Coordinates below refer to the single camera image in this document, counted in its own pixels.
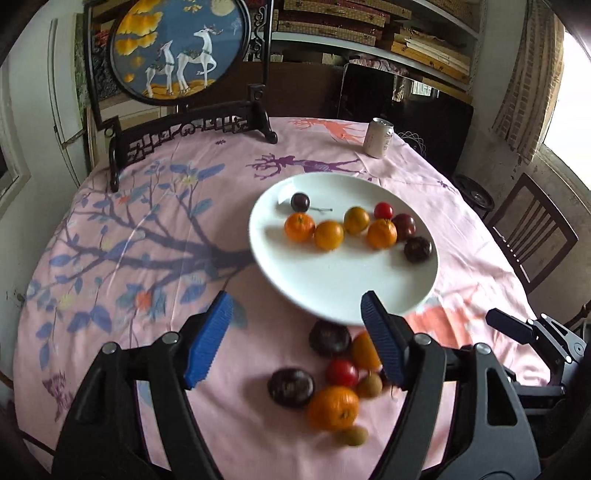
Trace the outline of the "pink deer print tablecloth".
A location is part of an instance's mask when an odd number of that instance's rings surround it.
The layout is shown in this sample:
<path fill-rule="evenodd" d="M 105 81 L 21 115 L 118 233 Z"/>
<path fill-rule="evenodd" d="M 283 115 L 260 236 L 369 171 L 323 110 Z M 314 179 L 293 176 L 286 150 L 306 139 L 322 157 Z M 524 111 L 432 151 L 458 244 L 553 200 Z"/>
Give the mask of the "pink deer print tablecloth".
<path fill-rule="evenodd" d="M 383 159 L 363 152 L 366 126 L 273 119 L 279 136 L 200 132 L 177 137 L 121 176 L 111 193 L 99 171 L 75 194 L 28 286 L 14 364 L 19 427 L 54 447 L 76 390 L 99 348 L 152 343 L 204 311 L 220 289 L 235 320 L 207 379 L 188 398 L 228 479 L 365 479 L 394 427 L 404 393 L 363 402 L 369 440 L 342 447 L 304 414 L 270 400 L 266 382 L 284 366 L 321 376 L 308 346 L 314 318 L 287 302 L 257 268 L 247 222 L 277 181 L 338 172 L 379 184 L 407 202 L 435 237 L 434 293 L 410 318 L 440 344 L 484 342 L 520 381 L 540 385 L 541 359 L 490 329 L 492 308 L 532 316 L 526 294 L 478 215 L 453 185 L 402 138 Z"/>

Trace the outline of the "dark fruit near plate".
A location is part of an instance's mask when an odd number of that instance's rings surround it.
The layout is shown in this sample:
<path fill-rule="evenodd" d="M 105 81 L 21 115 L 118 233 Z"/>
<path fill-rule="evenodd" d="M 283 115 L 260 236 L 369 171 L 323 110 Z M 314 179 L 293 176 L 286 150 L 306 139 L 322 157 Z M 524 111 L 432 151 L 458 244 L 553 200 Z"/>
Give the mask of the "dark fruit near plate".
<path fill-rule="evenodd" d="M 349 351 L 352 336 L 346 326 L 318 320 L 308 335 L 308 344 L 318 356 L 332 359 Z"/>

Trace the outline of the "dark cherry with stem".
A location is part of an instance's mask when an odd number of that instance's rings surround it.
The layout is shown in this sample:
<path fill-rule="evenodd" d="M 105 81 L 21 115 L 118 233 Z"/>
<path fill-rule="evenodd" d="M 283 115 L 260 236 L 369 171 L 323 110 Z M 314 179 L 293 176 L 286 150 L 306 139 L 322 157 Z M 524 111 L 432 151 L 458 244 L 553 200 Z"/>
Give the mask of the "dark cherry with stem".
<path fill-rule="evenodd" d="M 311 198 L 304 192 L 295 192 L 290 195 L 289 198 L 280 199 L 276 204 L 277 210 L 283 214 L 290 213 L 308 213 L 308 212 L 320 212 L 327 213 L 332 212 L 331 207 L 318 207 L 311 205 Z"/>

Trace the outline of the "large orange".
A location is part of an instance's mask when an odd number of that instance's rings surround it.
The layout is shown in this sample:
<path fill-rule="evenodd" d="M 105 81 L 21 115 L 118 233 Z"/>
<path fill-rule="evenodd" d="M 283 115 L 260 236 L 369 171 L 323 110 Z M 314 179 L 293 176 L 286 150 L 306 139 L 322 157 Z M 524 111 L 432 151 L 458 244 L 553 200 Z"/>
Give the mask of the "large orange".
<path fill-rule="evenodd" d="M 398 241 L 398 231 L 391 220 L 378 219 L 370 224 L 366 239 L 375 250 L 390 249 Z"/>

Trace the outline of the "large mandarin with stem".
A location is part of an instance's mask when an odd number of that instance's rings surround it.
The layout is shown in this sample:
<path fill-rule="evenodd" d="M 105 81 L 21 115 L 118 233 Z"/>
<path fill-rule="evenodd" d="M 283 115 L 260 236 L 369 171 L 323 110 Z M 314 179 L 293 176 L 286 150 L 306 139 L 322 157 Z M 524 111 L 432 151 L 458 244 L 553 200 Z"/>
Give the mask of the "large mandarin with stem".
<path fill-rule="evenodd" d="M 352 427 L 359 415 L 360 398 L 352 389 L 329 386 L 315 392 L 307 407 L 312 429 L 338 432 Z"/>

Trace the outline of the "red tomato in pile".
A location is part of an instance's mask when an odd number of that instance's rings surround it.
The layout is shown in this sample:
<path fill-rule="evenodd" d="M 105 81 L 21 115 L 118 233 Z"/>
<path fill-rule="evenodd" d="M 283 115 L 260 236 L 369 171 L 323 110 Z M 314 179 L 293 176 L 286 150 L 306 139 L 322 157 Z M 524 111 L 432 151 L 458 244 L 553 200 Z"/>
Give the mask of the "red tomato in pile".
<path fill-rule="evenodd" d="M 325 382 L 331 386 L 353 388 L 359 382 L 359 371 L 346 359 L 334 359 L 325 369 Z"/>

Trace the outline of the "orange near plate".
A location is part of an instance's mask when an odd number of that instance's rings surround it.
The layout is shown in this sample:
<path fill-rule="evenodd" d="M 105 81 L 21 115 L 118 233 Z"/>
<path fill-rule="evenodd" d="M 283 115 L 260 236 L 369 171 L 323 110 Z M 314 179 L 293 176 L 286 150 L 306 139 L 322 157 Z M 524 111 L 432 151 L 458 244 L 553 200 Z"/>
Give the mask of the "orange near plate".
<path fill-rule="evenodd" d="M 377 372 L 382 368 L 379 354 L 367 331 L 363 331 L 353 338 L 351 356 L 358 369 Z"/>

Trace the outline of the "yellow orange round fruit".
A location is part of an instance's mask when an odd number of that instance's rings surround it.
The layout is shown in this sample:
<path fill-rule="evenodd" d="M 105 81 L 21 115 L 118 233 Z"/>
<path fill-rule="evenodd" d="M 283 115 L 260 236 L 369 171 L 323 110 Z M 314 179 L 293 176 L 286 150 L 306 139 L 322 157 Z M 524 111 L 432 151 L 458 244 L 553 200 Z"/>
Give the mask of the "yellow orange round fruit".
<path fill-rule="evenodd" d="M 318 223 L 315 227 L 315 246 L 322 251 L 338 249 L 344 241 L 345 231 L 342 224 L 334 220 Z"/>

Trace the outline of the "small red cherry tomato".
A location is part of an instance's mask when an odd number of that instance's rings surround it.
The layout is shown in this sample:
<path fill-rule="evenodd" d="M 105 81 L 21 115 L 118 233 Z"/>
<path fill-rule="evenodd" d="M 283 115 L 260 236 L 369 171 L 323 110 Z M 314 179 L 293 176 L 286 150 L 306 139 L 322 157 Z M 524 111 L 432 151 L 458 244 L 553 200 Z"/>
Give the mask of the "small red cherry tomato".
<path fill-rule="evenodd" d="M 392 220 L 394 218 L 394 208 L 388 202 L 379 202 L 374 207 L 374 217 L 377 220 Z"/>

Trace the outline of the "small mandarin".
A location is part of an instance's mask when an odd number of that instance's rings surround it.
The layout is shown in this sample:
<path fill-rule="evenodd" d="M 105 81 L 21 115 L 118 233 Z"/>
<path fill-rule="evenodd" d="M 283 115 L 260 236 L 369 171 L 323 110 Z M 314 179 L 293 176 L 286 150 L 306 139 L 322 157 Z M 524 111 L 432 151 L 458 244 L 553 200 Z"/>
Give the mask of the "small mandarin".
<path fill-rule="evenodd" d="M 287 217 L 283 224 L 283 230 L 290 241 L 305 243 L 314 237 L 315 221 L 308 214 L 295 212 Z"/>

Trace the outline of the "small yellow orange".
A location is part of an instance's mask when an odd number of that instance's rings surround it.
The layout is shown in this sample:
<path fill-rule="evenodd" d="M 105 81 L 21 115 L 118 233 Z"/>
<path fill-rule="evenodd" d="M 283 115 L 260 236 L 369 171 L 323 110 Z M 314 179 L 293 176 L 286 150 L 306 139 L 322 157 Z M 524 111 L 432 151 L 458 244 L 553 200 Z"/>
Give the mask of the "small yellow orange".
<path fill-rule="evenodd" d="M 370 215 L 362 207 L 355 206 L 346 211 L 342 222 L 346 233 L 349 235 L 360 235 L 370 225 Z"/>

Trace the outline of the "dark purple plum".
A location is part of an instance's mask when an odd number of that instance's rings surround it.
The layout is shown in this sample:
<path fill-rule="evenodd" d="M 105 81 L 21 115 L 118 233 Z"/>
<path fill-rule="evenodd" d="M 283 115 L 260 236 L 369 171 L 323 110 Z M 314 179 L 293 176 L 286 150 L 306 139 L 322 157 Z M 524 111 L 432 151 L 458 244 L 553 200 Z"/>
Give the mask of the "dark purple plum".
<path fill-rule="evenodd" d="M 407 213 L 400 213 L 392 219 L 398 234 L 398 241 L 405 242 L 413 238 L 417 231 L 415 218 Z"/>

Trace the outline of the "dark plum behind mandarin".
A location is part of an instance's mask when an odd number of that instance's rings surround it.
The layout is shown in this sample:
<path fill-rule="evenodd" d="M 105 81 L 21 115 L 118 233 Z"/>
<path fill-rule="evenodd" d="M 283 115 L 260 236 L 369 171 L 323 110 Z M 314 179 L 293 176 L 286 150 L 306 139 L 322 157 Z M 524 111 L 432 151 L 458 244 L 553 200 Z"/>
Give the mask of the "dark plum behind mandarin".
<path fill-rule="evenodd" d="M 267 381 L 267 392 L 276 404 L 301 409 L 311 401 L 315 393 L 315 381 L 307 371 L 283 368 L 273 372 Z"/>

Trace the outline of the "dark purple mangosteen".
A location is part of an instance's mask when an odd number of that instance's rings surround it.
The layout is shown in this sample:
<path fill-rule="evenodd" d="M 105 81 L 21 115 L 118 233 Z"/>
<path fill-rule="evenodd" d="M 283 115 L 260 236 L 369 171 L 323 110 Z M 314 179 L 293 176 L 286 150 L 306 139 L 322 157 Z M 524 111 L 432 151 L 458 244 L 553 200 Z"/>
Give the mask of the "dark purple mangosteen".
<path fill-rule="evenodd" d="M 431 240 L 417 236 L 407 240 L 404 247 L 404 254 L 407 260 L 413 264 L 427 261 L 433 253 L 433 243 Z"/>

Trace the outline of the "small tan longan front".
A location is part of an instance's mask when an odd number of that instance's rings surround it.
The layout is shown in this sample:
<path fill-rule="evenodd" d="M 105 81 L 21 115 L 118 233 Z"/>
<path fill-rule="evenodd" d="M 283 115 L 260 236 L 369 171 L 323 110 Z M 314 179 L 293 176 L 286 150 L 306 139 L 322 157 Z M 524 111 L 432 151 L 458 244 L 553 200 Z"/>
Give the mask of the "small tan longan front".
<path fill-rule="evenodd" d="M 369 439 L 369 431 L 364 426 L 353 425 L 335 433 L 335 441 L 349 447 L 359 447 Z"/>

